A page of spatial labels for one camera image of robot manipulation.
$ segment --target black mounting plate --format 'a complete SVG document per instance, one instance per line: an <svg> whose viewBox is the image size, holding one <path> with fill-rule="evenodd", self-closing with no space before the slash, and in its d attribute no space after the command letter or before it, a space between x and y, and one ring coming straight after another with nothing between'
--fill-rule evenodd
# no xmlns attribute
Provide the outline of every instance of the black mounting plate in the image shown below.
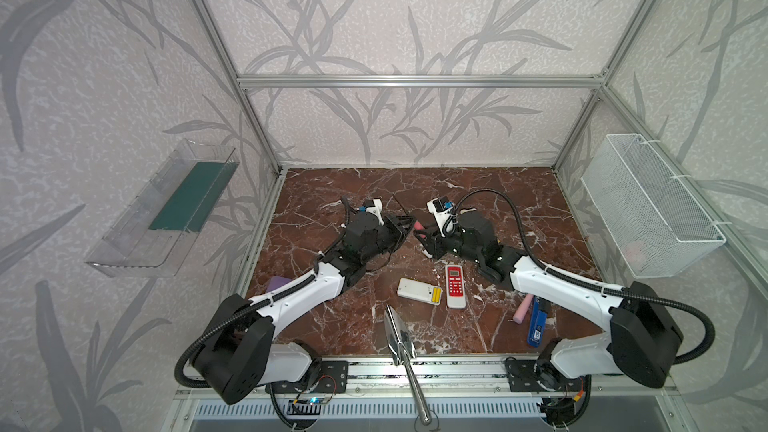
<svg viewBox="0 0 768 432"><path fill-rule="evenodd" d="M565 379L555 390L543 388L536 380L536 359L515 359L509 357L504 361L504 369L507 371L507 382L510 392L562 392L568 386L568 390L581 389L580 379Z"/></svg>
<svg viewBox="0 0 768 432"><path fill-rule="evenodd" d="M318 394L332 394L333 393L333 381L336 381L336 393L343 394L346 392L346 380L347 373L350 370L350 363L346 360L323 360L320 362L320 376L328 375L332 377L331 380L328 377L324 377L318 381L317 386L312 389L312 392ZM275 388L275 394L298 394L303 391L303 387L298 382L273 382Z"/></svg>

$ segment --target gray floor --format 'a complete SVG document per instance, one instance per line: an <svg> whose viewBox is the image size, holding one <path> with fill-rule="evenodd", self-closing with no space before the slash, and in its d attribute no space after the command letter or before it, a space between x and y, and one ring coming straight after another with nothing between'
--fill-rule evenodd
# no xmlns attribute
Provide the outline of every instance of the gray floor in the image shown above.
<svg viewBox="0 0 768 432"><path fill-rule="evenodd" d="M441 432L466 430L515 430L515 432L545 432L552 430L539 419L445 419L439 424ZM434 430L417 425L418 432ZM400 432L412 430L413 420L322 420L312 432L338 432L339 430L365 430L367 432ZM590 400L584 416L569 429L572 432L588 430L620 430L621 432L667 432L667 425L656 399L641 397L599 397ZM196 420L191 432L287 432L277 418L274 420Z"/></svg>

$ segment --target purple cloth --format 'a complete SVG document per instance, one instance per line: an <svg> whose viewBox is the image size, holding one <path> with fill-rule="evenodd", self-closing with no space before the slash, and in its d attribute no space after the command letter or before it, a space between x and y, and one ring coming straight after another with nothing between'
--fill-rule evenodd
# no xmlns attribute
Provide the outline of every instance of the purple cloth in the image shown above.
<svg viewBox="0 0 768 432"><path fill-rule="evenodd" d="M281 277L279 275L274 275L269 282L266 283L266 291L272 292L273 290L277 290L280 287L283 287L283 285L290 282L289 278Z"/></svg>

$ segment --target red and white remote control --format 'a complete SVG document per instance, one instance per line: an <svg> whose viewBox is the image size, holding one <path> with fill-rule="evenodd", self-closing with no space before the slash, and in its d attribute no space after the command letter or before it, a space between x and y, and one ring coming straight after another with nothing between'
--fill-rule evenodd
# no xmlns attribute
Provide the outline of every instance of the red and white remote control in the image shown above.
<svg viewBox="0 0 768 432"><path fill-rule="evenodd" d="M446 265L446 303L448 308L464 308L467 298L464 295L464 271L461 265Z"/></svg>

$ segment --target green mat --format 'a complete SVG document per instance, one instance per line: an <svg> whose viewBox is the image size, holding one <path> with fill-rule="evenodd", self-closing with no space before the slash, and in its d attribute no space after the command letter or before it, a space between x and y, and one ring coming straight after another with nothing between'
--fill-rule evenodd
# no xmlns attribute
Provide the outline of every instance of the green mat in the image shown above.
<svg viewBox="0 0 768 432"><path fill-rule="evenodd" d="M149 229L199 232L235 174L237 165L237 162L195 164Z"/></svg>

